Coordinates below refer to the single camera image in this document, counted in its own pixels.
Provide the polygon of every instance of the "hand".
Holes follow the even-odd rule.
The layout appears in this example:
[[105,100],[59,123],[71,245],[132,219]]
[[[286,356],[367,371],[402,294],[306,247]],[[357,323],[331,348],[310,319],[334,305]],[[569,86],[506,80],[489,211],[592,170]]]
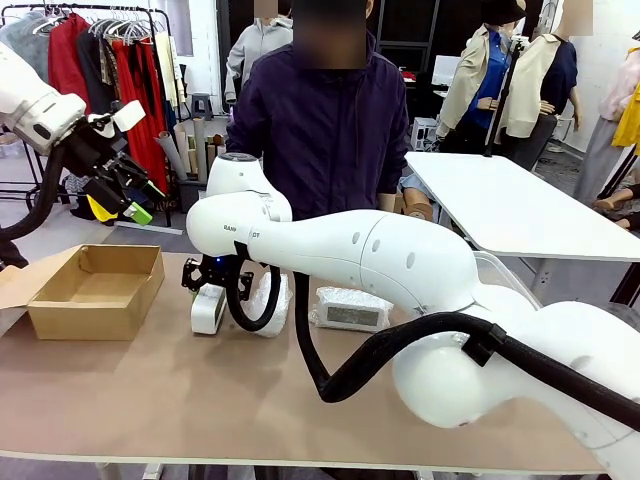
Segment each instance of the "hand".
[[551,105],[546,100],[540,102],[540,114],[541,115],[553,115],[556,111],[556,107]]
[[485,97],[478,100],[478,110],[497,110],[498,101],[491,97]]
[[573,131],[577,132],[582,126],[582,112],[580,110],[573,111]]

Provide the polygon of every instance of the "white table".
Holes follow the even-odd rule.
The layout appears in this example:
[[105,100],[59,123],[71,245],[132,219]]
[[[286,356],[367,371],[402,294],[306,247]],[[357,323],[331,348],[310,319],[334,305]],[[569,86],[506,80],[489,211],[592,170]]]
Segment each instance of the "white table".
[[407,160],[478,249],[544,259],[536,296],[551,259],[640,261],[640,239],[504,157],[410,152]]

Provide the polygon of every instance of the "yellow sweater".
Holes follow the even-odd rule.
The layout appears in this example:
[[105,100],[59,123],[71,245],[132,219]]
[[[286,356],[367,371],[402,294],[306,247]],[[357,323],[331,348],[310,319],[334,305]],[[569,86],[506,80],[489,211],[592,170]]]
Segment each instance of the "yellow sweater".
[[613,137],[612,145],[614,147],[630,147],[635,144],[638,144],[636,153],[640,155],[640,83],[624,111],[622,119],[620,119],[620,125],[618,125],[618,130]]

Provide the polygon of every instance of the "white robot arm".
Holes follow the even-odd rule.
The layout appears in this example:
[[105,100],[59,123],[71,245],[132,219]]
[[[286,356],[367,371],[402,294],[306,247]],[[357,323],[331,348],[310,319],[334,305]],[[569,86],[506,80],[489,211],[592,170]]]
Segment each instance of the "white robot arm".
[[[400,397],[419,418],[454,428],[511,398],[532,398],[554,411],[614,480],[637,478],[640,409],[631,404],[629,411],[629,400],[640,400],[640,333],[633,328],[576,302],[536,312],[519,294],[483,285],[466,243],[427,222],[379,211],[290,222],[288,204],[247,156],[218,157],[210,178],[212,196],[197,202],[187,218],[189,237],[206,256],[236,255],[240,249],[256,262],[362,289],[407,312],[436,314],[434,323],[439,312],[490,320],[514,339],[508,360],[496,353],[483,366],[465,353],[469,335],[453,328],[410,342],[395,355],[393,375]],[[306,323],[306,307],[301,309],[299,328]],[[517,360],[518,342],[549,357],[544,361],[553,368],[526,373],[531,370],[526,360]],[[557,375],[573,372],[599,384],[587,394],[591,406],[607,404],[611,411],[604,387],[617,392],[624,422],[574,400],[569,387],[558,385]]]
[[110,213],[147,223],[150,215],[126,196],[125,187],[136,187],[152,200],[164,195],[122,152],[126,141],[117,135],[117,130],[127,131],[144,117],[140,102],[117,105],[107,115],[85,117],[86,105],[80,97],[60,95],[1,42],[0,72],[7,73],[0,82],[0,125],[49,156],[35,207],[23,221],[0,229],[0,239],[19,238],[42,224],[55,201],[63,167],[77,176],[91,177],[85,192]]

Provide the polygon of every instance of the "desk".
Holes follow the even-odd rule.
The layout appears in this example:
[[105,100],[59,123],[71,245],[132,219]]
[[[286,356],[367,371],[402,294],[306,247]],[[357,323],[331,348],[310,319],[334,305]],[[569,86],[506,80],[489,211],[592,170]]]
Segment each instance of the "desk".
[[[640,239],[504,157],[410,152],[411,169],[480,250],[497,256],[640,261]],[[540,295],[549,261],[532,287]]]
[[[593,473],[602,469],[555,416],[529,401],[442,430],[415,418],[389,366],[345,402],[324,404],[300,354],[293,308],[264,339],[225,321],[195,337],[188,255],[131,342],[47,342],[22,319],[0,338],[0,455],[111,463],[342,466]],[[312,282],[312,291],[318,282]],[[363,334],[312,329],[334,371]]]

